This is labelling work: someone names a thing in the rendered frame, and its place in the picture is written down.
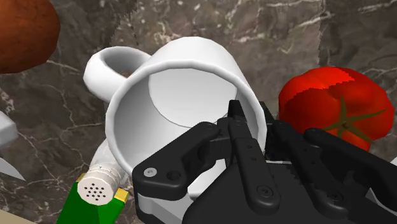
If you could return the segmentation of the green box with yellow trim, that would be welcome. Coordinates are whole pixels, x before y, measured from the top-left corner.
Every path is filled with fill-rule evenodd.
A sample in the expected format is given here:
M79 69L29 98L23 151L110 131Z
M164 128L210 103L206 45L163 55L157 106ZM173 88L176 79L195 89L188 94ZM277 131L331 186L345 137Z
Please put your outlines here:
M56 224L115 224L129 197L128 191L119 188L109 203L89 204L78 194L78 183L84 175L73 184Z

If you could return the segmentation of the white shaker with holed cap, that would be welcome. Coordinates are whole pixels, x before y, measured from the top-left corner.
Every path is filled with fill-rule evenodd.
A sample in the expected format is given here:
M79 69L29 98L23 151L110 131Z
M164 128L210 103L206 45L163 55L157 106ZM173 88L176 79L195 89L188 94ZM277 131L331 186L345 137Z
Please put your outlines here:
M115 160L105 139L96 150L88 171L78 182L80 197L96 206L110 202L125 182L127 173Z

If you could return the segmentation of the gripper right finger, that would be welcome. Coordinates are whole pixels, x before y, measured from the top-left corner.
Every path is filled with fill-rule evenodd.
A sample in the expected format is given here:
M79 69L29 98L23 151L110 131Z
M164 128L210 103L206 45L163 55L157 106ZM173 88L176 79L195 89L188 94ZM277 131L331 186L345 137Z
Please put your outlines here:
M397 220L397 166L323 130L298 133L260 104L276 149L330 220Z

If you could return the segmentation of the grey pointed blade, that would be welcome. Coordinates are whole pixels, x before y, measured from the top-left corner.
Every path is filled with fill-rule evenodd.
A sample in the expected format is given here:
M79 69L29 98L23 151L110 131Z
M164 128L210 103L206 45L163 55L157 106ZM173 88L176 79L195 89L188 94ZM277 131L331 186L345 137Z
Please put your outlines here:
M25 178L7 161L0 157L0 172L25 181Z

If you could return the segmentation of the beige flat board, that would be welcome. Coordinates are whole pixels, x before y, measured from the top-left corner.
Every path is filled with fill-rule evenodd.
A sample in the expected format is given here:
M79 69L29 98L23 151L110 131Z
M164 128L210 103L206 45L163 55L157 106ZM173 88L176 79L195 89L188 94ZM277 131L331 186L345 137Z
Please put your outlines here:
M35 223L0 209L0 224L35 224Z

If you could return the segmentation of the red tomato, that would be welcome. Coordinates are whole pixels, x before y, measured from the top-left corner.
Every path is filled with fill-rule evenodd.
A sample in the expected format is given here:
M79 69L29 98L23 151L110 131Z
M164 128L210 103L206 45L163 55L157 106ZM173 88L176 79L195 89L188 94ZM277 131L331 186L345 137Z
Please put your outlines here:
M394 108L386 91L364 74L319 67L283 86L279 119L301 133L319 128L368 151L391 130Z

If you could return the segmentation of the white grey block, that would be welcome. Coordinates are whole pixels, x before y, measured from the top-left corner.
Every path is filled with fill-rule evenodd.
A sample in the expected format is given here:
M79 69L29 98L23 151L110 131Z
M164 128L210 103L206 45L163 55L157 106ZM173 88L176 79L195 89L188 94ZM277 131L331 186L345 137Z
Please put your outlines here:
M16 123L0 111L0 149L7 147L18 137Z

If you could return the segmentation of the white mug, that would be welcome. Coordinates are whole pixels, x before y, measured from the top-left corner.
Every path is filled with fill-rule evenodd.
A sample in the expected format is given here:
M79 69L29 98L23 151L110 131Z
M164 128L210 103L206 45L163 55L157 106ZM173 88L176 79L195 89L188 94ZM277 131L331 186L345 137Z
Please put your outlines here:
M91 56L83 80L109 104L106 139L127 173L199 122L226 116L231 100L240 102L252 136L265 146L259 100L232 55L213 40L183 37L153 55L105 48Z

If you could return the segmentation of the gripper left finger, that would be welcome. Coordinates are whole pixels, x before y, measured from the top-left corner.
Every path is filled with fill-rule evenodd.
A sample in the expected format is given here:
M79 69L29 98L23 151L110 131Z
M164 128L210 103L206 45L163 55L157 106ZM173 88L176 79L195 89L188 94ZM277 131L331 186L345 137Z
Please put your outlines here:
M271 215L279 210L281 195L238 100L228 103L225 118L196 124L138 164L132 171L134 188L147 197L182 199L193 181L220 159L227 169L238 168L252 211Z

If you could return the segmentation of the brown round object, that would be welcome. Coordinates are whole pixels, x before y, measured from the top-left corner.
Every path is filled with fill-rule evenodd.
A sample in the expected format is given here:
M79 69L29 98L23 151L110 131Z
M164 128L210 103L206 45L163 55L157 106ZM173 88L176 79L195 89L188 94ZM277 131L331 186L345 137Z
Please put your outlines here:
M0 74L44 64L59 34L59 17L49 0L0 0Z

